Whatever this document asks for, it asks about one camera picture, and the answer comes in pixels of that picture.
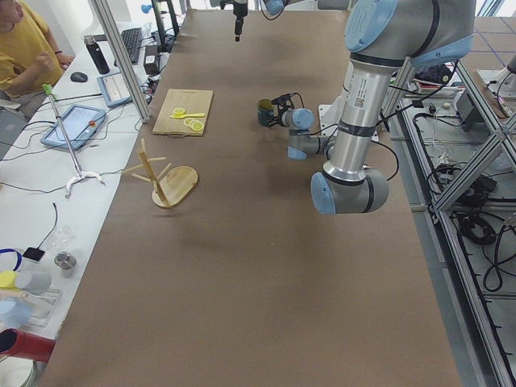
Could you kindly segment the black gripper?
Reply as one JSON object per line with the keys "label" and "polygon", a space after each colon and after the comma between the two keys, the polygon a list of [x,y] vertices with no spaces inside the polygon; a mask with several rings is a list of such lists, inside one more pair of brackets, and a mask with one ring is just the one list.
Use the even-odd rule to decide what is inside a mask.
{"label": "black gripper", "polygon": [[283,116],[293,109],[293,93],[282,94],[271,100],[271,104],[276,107],[277,113],[270,121],[270,126],[279,125],[286,127]]}
{"label": "black gripper", "polygon": [[243,32],[244,16],[248,15],[248,0],[233,0],[235,19],[235,41],[239,42]]}

